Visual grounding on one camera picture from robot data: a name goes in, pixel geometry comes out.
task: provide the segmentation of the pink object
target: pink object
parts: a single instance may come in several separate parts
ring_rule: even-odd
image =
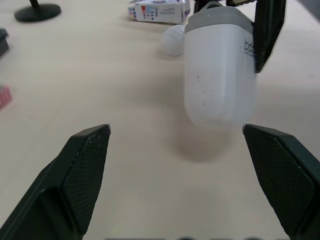
[[[0,109],[10,103],[12,96],[7,86],[0,85]]]

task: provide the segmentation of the gray bottle cap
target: gray bottle cap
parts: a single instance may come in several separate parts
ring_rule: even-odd
[[[209,4],[189,18],[188,24],[185,26],[184,34],[194,29],[219,24],[237,25],[249,33],[253,33],[253,22],[235,7],[218,6],[206,9],[208,6]]]

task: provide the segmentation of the black object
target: black object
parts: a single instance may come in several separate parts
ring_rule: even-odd
[[[81,240],[97,201],[109,125],[72,136],[0,229],[0,240]]]
[[[254,169],[291,240],[320,239],[320,162],[292,135],[243,128]]]
[[[39,4],[37,0],[30,0],[31,6],[25,7],[14,13],[19,22],[40,22],[52,19],[61,13],[61,8],[56,4]]]
[[[299,0],[306,9],[320,21],[320,1],[319,0]]]
[[[6,39],[7,36],[7,31],[3,28],[0,28],[0,56],[3,55],[9,49]]]
[[[199,12],[210,0],[195,0],[194,13]],[[253,28],[255,72],[260,73],[268,61],[285,23],[287,0],[226,0],[226,5],[256,2]]]

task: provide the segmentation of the product box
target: product box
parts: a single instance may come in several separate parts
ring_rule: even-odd
[[[183,24],[190,13],[189,0],[134,0],[130,4],[129,18],[143,22]]]

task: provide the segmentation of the white plastic bottle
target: white plastic bottle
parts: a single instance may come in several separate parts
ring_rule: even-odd
[[[247,123],[256,105],[253,23],[219,6],[189,18],[184,36],[184,104],[204,127]]]

